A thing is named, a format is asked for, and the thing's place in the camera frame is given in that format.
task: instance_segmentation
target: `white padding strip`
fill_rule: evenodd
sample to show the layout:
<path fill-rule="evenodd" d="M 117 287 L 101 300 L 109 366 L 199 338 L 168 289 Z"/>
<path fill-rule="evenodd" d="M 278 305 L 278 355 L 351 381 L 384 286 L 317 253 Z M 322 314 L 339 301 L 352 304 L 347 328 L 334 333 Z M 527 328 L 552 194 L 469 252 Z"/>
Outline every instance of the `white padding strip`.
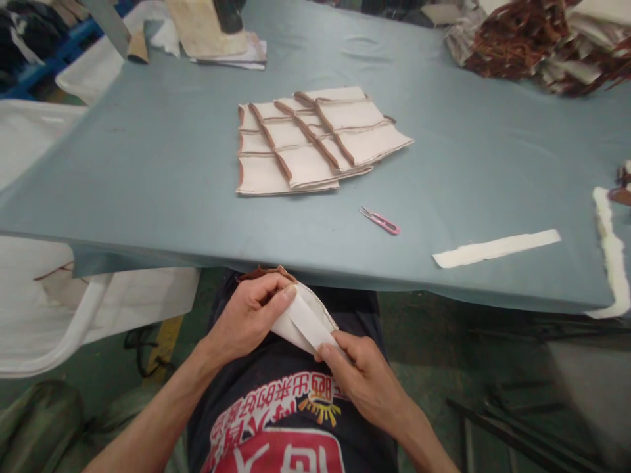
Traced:
<path fill-rule="evenodd" d="M 587 315 L 595 319 L 618 317 L 631 308 L 629 281 L 626 278 L 624 268 L 624 243 L 613 232 L 611 207 L 607 198 L 608 192 L 607 189 L 596 187 L 592 195 L 596 203 L 598 233 L 600 233 L 600 243 L 605 254 L 607 279 L 613 291 L 614 302 L 611 307 L 606 309 L 586 312 Z"/>
<path fill-rule="evenodd" d="M 478 263 L 484 259 L 499 258 L 500 256 L 530 250 L 559 241 L 561 241 L 561 235 L 556 230 L 532 234 L 525 233 L 487 243 L 460 246 L 457 250 L 435 254 L 434 259 L 441 268 L 448 269 Z"/>

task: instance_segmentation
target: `folded fabric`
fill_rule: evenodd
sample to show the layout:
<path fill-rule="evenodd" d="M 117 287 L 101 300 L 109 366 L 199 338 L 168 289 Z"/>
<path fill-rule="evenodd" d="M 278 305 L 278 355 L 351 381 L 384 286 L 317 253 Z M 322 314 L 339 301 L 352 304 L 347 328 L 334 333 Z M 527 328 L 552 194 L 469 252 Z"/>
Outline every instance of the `folded fabric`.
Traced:
<path fill-rule="evenodd" d="M 276 108 L 284 111 L 289 115 L 312 113 L 314 111 L 314 106 L 312 104 L 303 104 L 301 102 L 298 102 L 293 97 L 290 97 L 288 99 L 274 100 L 274 105 L 276 106 Z"/>
<path fill-rule="evenodd" d="M 241 131 L 241 145 L 239 156 L 252 156 L 253 154 L 273 154 L 265 135 L 261 132 Z"/>
<path fill-rule="evenodd" d="M 305 189 L 291 189 L 276 156 L 239 156 L 237 194 L 283 195 L 295 192 L 319 192 L 339 189 L 337 181 Z"/>
<path fill-rule="evenodd" d="M 339 145 L 337 144 L 337 140 L 334 136 L 328 135 L 322 137 L 318 141 L 320 148 L 324 151 L 327 159 L 333 165 L 335 169 L 344 173 L 353 169 L 353 163 L 346 157 L 346 155 L 342 152 Z"/>
<path fill-rule="evenodd" d="M 239 105 L 239 129 L 241 131 L 261 131 L 256 116 L 247 105 Z"/>
<path fill-rule="evenodd" d="M 372 170 L 372 168 L 357 168 L 344 173 L 335 170 L 320 149 L 314 145 L 286 148 L 277 151 L 276 155 L 289 178 L 289 187 L 292 189 L 337 182 L 339 179 L 366 174 Z"/>
<path fill-rule="evenodd" d="M 262 269 L 243 275 L 240 281 L 257 279 L 267 273 L 280 273 L 290 281 L 296 283 L 296 298 L 283 314 L 276 320 L 271 331 L 286 339 L 307 353 L 315 355 L 322 343 L 335 346 L 346 358 L 331 332 L 339 327 L 327 311 L 322 301 L 304 284 L 289 274 L 284 267 Z"/>
<path fill-rule="evenodd" d="M 412 138 L 399 133 L 392 123 L 361 131 L 347 130 L 335 136 L 353 166 L 375 163 L 414 143 Z"/>
<path fill-rule="evenodd" d="M 315 109 L 332 131 L 374 127 L 386 120 L 370 99 L 316 101 Z"/>
<path fill-rule="evenodd" d="M 331 130 L 322 122 L 315 113 L 302 113 L 296 115 L 296 123 L 302 130 L 314 139 L 331 135 Z"/>
<path fill-rule="evenodd" d="M 311 142 L 300 126 L 293 120 L 270 120 L 261 123 L 261 128 L 268 139 L 269 145 L 274 150 L 289 147 L 306 146 Z"/>
<path fill-rule="evenodd" d="M 289 120 L 291 117 L 274 105 L 274 102 L 250 104 L 250 110 L 258 118 L 259 123 L 274 120 Z"/>
<path fill-rule="evenodd" d="M 318 99 L 323 101 L 360 100 L 365 99 L 366 94 L 359 87 L 343 87 L 313 92 L 296 92 L 294 98 L 306 104 L 315 104 Z"/>

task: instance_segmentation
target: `thread snips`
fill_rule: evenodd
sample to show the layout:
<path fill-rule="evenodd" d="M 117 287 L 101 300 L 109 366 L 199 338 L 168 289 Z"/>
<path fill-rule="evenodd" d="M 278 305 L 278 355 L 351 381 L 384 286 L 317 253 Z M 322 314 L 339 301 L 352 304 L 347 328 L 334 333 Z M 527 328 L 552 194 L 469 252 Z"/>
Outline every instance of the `thread snips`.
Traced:
<path fill-rule="evenodd" d="M 386 220 L 381 215 L 376 214 L 375 212 L 372 212 L 371 210 L 368 210 L 366 207 L 361 206 L 360 212 L 362 213 L 363 216 L 375 222 L 378 226 L 383 228 L 386 232 L 392 235 L 398 235 L 399 233 L 401 233 L 401 228 L 397 227 L 391 221 Z"/>

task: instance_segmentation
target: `left hand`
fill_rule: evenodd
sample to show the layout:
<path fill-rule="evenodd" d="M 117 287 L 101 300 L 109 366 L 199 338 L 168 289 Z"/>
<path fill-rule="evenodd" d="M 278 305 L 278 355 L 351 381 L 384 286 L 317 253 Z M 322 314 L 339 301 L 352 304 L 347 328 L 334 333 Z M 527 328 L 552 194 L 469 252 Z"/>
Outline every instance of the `left hand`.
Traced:
<path fill-rule="evenodd" d="M 296 297 L 296 286 L 278 273 L 241 282 L 210 333 L 204 349 L 221 366 L 258 347 Z"/>

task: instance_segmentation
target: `sewing workshop table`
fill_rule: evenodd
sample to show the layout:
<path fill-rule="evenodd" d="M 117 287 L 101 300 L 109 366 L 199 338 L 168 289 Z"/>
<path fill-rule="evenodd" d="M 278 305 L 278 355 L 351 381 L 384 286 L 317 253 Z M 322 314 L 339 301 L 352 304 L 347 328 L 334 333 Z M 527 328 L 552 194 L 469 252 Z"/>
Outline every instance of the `sewing workshop table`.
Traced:
<path fill-rule="evenodd" d="M 459 69 L 444 33 L 307 1 L 250 0 L 264 72 L 155 49 L 0 194 L 0 233 L 72 245 L 81 275 L 282 264 L 306 283 L 488 305 L 607 307 L 592 190 L 630 157 L 631 87 L 586 99 Z M 359 85 L 415 143 L 338 191 L 240 197 L 237 104 Z M 399 225 L 392 236 L 364 205 Z M 631 242 L 628 212 L 615 231 Z M 560 243 L 440 269 L 432 254 L 557 229 Z"/>

